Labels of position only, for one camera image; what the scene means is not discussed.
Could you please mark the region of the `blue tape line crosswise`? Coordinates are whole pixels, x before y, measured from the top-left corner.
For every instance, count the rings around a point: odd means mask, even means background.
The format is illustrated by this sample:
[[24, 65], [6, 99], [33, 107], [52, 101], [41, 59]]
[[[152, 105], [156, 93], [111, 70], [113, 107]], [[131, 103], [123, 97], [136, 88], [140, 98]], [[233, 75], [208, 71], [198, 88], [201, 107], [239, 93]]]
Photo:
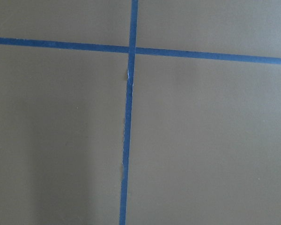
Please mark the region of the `blue tape line crosswise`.
[[[33, 40], [33, 39], [20, 39], [20, 38], [7, 38], [7, 37], [0, 37], [0, 45], [98, 51], [98, 52], [109, 52], [109, 53], [129, 53], [128, 46], [99, 45], [99, 44], [59, 42], [59, 41]], [[169, 57], [196, 58], [196, 59], [208, 59], [208, 60], [226, 60], [226, 61], [281, 65], [281, 58], [263, 57], [263, 56], [224, 54], [224, 53], [213, 53], [213, 52], [191, 52], [191, 51], [182, 51], [182, 50], [167, 50], [167, 49], [142, 48], [142, 47], [137, 47], [135, 49], [135, 53], [140, 55], [169, 56]]]

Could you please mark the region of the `brown cardboard table cover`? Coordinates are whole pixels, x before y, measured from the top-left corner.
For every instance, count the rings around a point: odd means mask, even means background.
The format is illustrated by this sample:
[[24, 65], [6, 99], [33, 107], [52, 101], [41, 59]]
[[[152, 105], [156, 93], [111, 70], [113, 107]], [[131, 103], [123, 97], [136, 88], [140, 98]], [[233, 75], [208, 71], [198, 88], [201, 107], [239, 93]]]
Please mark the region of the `brown cardboard table cover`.
[[[132, 0], [0, 0], [0, 38], [129, 46]], [[138, 0], [136, 48], [281, 58], [281, 0]], [[128, 53], [0, 45], [0, 225], [119, 225]], [[281, 225], [281, 65], [135, 54], [125, 225]]]

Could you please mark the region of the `blue tape line lengthwise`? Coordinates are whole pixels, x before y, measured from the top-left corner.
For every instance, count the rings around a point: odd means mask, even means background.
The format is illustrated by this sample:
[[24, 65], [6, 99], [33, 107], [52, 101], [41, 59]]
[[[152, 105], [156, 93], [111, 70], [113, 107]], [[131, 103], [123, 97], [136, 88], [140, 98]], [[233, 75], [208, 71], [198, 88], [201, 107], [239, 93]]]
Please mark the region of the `blue tape line lengthwise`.
[[124, 225], [126, 223], [137, 17], [138, 17], [138, 1], [133, 0], [131, 4], [131, 18], [130, 18], [130, 29], [129, 29], [125, 124], [124, 124], [124, 136], [123, 136], [124, 139], [123, 139], [123, 154], [122, 154], [122, 180], [121, 180], [121, 193], [120, 193], [120, 206], [119, 206], [120, 225]]

